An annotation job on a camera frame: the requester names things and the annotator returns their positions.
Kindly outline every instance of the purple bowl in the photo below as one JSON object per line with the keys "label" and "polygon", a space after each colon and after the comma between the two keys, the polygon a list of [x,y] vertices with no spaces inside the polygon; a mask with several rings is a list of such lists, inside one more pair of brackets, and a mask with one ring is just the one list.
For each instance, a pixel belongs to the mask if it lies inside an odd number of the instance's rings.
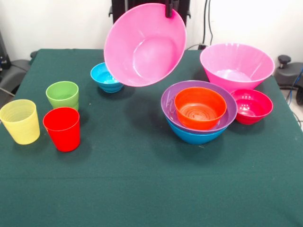
{"label": "purple bowl", "polygon": [[[174,99],[177,93],[185,88],[188,87],[205,87],[212,89],[215,92],[218,92],[222,97],[225,99],[227,104],[227,110],[223,117],[220,119],[220,121],[217,123],[216,126],[214,126],[212,129],[209,130],[194,130],[189,129],[185,126],[183,126],[177,117],[176,113],[176,107],[174,104]],[[178,128],[183,129],[185,131],[188,131],[190,133],[195,134],[209,134],[209,133],[215,133],[218,132],[224,128],[226,128],[228,125],[230,125],[233,120],[236,118],[237,115],[237,104],[236,101],[233,99],[231,94],[229,94],[228,91],[224,90],[223,88],[211,84],[209,82],[200,81],[200,80],[188,80],[188,81],[181,81],[179,83],[171,85],[169,88],[167,88],[161,98],[161,107],[162,111],[164,112],[165,116]]]}

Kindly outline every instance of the blue bowl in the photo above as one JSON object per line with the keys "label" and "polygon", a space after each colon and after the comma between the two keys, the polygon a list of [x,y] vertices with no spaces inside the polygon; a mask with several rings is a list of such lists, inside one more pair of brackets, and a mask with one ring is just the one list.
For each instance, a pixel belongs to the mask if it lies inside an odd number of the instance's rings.
{"label": "blue bowl", "polygon": [[170,122],[170,120],[168,118],[166,118],[166,120],[168,121],[171,129],[174,131],[174,133],[180,137],[180,139],[182,139],[183,141],[185,141],[186,143],[190,143],[190,144],[204,144],[207,143],[215,138],[217,138],[218,136],[220,136],[222,134],[222,132],[224,132],[224,129],[217,131],[215,133],[211,133],[211,134],[193,134],[190,133],[188,131],[184,131],[180,128],[178,128],[176,125],[174,125],[173,123]]}
{"label": "blue bowl", "polygon": [[90,76],[102,90],[108,93],[120,91],[124,86],[109,73],[105,63],[94,66],[90,71]]}

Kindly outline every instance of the bowl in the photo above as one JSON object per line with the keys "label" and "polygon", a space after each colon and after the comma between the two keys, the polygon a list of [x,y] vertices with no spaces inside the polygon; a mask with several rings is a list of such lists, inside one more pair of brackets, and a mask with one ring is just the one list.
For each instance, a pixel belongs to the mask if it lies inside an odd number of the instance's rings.
{"label": "bowl", "polygon": [[[213,91],[218,92],[222,97],[225,99],[227,104],[227,110],[223,117],[219,120],[219,122],[210,130],[194,130],[194,129],[188,129],[187,127],[183,126],[177,117],[177,111],[174,104],[174,99],[176,94],[187,88],[187,87],[205,87],[212,89]],[[209,134],[209,133],[215,133],[223,128],[226,128],[229,126],[233,120],[235,119],[237,115],[237,104],[231,94],[224,90],[223,88],[211,84],[209,82],[200,81],[200,80],[188,80],[188,81],[182,81],[176,84],[171,85],[169,88],[167,88],[161,98],[161,107],[162,111],[164,112],[165,116],[178,128],[188,131],[193,134]]]}
{"label": "bowl", "polygon": [[187,128],[208,130],[213,128],[225,114],[224,98],[205,87],[189,87],[175,97],[179,121]]}
{"label": "bowl", "polygon": [[90,76],[107,93],[120,91],[124,86],[108,72],[105,63],[94,66],[90,71]]}
{"label": "bowl", "polygon": [[209,81],[229,92],[254,89],[275,70],[274,61],[266,53],[244,44],[206,47],[200,61]]}
{"label": "bowl", "polygon": [[172,11],[165,17],[165,5],[142,4],[125,12],[112,26],[104,47],[109,72],[132,87],[154,84],[169,75],[182,58],[186,28]]}
{"label": "bowl", "polygon": [[241,124],[254,124],[268,116],[274,109],[270,98],[256,90],[236,90],[232,93],[232,97],[238,107],[236,120]]}
{"label": "bowl", "polygon": [[218,136],[224,132],[224,129],[221,129],[217,132],[210,133],[210,134],[193,134],[188,131],[184,131],[180,128],[178,128],[176,125],[174,125],[168,118],[166,118],[167,122],[169,123],[171,129],[174,131],[174,133],[183,141],[190,144],[204,144],[209,141],[212,141],[216,139]]}

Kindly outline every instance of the orange bowl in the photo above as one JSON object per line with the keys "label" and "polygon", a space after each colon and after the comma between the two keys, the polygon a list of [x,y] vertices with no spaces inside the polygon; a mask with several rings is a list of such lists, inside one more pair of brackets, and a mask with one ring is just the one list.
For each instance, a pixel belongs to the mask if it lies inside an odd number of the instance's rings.
{"label": "orange bowl", "polygon": [[227,105],[217,92],[204,87],[189,87],[175,97],[177,117],[185,127],[195,130],[213,128],[225,114]]}

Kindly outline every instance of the table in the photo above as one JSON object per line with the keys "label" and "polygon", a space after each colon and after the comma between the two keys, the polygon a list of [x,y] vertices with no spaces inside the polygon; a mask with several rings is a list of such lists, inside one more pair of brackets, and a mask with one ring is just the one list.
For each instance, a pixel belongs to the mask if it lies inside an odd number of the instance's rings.
{"label": "table", "polygon": [[[16,98],[37,105],[41,135],[13,142],[0,125],[0,227],[287,227],[303,225],[303,134],[273,77],[258,90],[275,108],[195,146],[168,126],[160,97],[207,77],[199,51],[148,87],[106,94],[90,78],[101,50],[40,50]],[[46,88],[80,88],[81,145],[58,152],[42,125]]]}

